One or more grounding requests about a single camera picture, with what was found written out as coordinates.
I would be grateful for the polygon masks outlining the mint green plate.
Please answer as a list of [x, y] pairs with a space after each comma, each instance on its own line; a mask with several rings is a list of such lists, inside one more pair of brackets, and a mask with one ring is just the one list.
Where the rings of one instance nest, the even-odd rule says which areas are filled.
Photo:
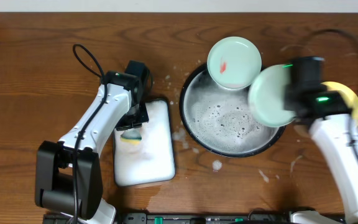
[[264, 69], [249, 88], [250, 112], [264, 126], [285, 126], [295, 118], [293, 111], [284, 108], [285, 88], [290, 83], [290, 67], [279, 64]]

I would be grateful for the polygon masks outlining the yellow plate with red stain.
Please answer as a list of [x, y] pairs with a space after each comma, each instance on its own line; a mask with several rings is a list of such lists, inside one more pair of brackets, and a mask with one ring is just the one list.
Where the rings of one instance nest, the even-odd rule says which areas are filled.
[[352, 109], [352, 119], [358, 126], [358, 96], [348, 86], [338, 82], [323, 82], [329, 91], [338, 91], [344, 99], [346, 105]]

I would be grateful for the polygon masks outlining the green yellow sponge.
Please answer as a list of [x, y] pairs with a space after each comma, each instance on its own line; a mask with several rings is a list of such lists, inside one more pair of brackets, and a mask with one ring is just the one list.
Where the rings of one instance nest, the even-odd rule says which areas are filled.
[[128, 129], [125, 130], [120, 135], [120, 140], [123, 142], [131, 143], [131, 144], [139, 144], [142, 140], [142, 136], [138, 129]]

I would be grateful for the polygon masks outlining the mint plate with red stain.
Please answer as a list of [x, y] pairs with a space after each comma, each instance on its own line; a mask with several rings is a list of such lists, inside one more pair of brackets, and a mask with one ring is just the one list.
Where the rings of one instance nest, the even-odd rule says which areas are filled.
[[258, 48], [243, 37], [226, 37], [209, 51], [207, 69], [224, 88], [238, 90], [249, 86], [262, 69]]

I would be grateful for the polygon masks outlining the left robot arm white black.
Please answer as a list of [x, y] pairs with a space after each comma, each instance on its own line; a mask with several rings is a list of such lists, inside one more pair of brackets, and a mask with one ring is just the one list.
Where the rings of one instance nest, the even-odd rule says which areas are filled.
[[99, 158], [111, 133], [140, 128], [149, 118], [141, 101], [150, 72], [103, 75], [82, 118], [58, 142], [37, 151], [35, 204], [69, 217], [70, 223], [113, 223], [116, 209], [102, 198]]

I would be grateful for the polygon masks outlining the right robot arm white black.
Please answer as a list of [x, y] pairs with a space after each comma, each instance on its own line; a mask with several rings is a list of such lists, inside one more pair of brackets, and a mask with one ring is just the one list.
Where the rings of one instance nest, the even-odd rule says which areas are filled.
[[285, 109], [322, 152], [342, 198], [346, 223], [358, 223], [358, 96], [336, 82], [287, 85]]

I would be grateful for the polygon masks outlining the rectangular tray of soap foam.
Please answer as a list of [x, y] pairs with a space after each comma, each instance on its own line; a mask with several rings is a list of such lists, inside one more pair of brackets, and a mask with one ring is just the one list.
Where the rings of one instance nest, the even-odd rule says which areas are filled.
[[168, 104], [145, 104], [149, 121], [138, 130], [142, 139], [129, 142], [114, 130], [114, 180], [120, 187], [171, 180], [175, 176]]

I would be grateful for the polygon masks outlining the round black metal tray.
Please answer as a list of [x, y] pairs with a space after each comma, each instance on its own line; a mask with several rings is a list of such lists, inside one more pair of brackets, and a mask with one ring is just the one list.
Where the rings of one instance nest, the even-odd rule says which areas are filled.
[[225, 157], [250, 157], [266, 151], [285, 127], [271, 128], [254, 119], [249, 88], [230, 90], [218, 85], [204, 63], [186, 79], [180, 93], [181, 121], [203, 148]]

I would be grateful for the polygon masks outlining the black base rail with buttons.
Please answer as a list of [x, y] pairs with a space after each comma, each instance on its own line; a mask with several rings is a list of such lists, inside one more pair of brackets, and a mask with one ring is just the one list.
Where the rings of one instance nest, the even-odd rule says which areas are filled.
[[289, 223], [290, 218], [281, 214], [251, 213], [250, 215], [148, 215], [122, 213], [114, 224], [230, 224], [230, 223]]

